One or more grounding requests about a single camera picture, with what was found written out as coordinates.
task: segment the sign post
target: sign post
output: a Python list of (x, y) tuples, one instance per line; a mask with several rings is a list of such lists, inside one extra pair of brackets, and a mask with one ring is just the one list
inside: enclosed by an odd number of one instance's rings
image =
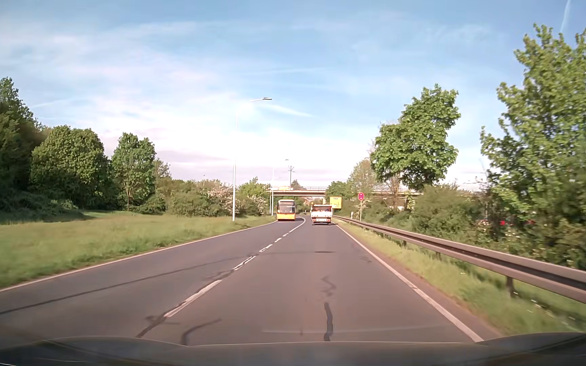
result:
[(361, 216), (363, 213), (363, 200), (365, 199), (365, 194), (363, 192), (359, 192), (359, 221), (361, 221)]

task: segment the bus windshield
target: bus windshield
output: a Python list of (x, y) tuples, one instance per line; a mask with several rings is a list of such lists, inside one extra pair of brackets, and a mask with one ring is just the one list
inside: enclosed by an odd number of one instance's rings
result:
[(282, 213), (283, 214), (284, 213), (285, 214), (289, 214), (289, 213), (290, 214), (291, 213), (294, 214), (295, 213), (295, 204), (293, 202), (290, 202), (290, 203), (289, 202), (286, 202), (286, 203), (285, 202), (281, 202), (281, 203), (278, 204), (277, 211), (279, 213), (281, 213), (281, 214)]

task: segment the yellow bus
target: yellow bus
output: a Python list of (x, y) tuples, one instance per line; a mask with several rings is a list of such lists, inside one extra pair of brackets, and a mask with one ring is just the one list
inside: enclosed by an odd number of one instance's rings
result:
[(277, 202), (277, 220), (295, 220), (295, 209), (295, 200), (279, 200)]

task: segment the yellow sign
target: yellow sign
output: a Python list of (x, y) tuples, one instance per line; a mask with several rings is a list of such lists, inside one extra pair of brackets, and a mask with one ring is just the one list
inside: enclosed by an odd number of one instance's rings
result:
[(343, 205), (343, 198), (342, 197), (330, 197), (330, 205), (334, 207), (334, 209), (340, 210), (341, 206)]

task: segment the dashed center line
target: dashed center line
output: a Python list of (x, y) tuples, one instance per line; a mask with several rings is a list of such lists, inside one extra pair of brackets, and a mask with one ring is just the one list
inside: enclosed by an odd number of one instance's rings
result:
[[(278, 241), (282, 240), (283, 237), (287, 236), (288, 234), (290, 234), (293, 230), (297, 229), (298, 227), (301, 227), (305, 222), (307, 222), (306, 220), (304, 220), (301, 224), (299, 224), (298, 226), (294, 227), (293, 229), (291, 229), (291, 231), (287, 232), (286, 234), (282, 235), (282, 237), (277, 238), (277, 240), (275, 240), (273, 243), (266, 245), (265, 247), (263, 247), (259, 253), (264, 253), (264, 251), (268, 248), (270, 248), (271, 246), (273, 246), (274, 243), (277, 243)], [(246, 263), (248, 263), (249, 261), (252, 261), (254, 258), (256, 258), (256, 255), (253, 255), (249, 258), (247, 258), (246, 260), (240, 262), (239, 264), (237, 264), (234, 268), (232, 268), (232, 271), (236, 271), (239, 268), (241, 268), (243, 265), (245, 265)], [(199, 298), (200, 296), (204, 295), (207, 291), (211, 290), (213, 287), (215, 287), (216, 285), (218, 285), (219, 283), (221, 283), (223, 279), (217, 279), (216, 281), (210, 283), (209, 285), (201, 288), (198, 292), (196, 292), (195, 294), (189, 296), (186, 300), (184, 300), (182, 303), (180, 303), (178, 306), (176, 306), (174, 309), (166, 312), (162, 317), (164, 319), (166, 318), (170, 318), (173, 315), (177, 314), (180, 310), (184, 309), (187, 305), (191, 304), (191, 302), (193, 302), (193, 300), (196, 300), (197, 298)], [(142, 337), (142, 335), (145, 333), (145, 331), (143, 331), (142, 333), (140, 333), (140, 335), (138, 337)]]

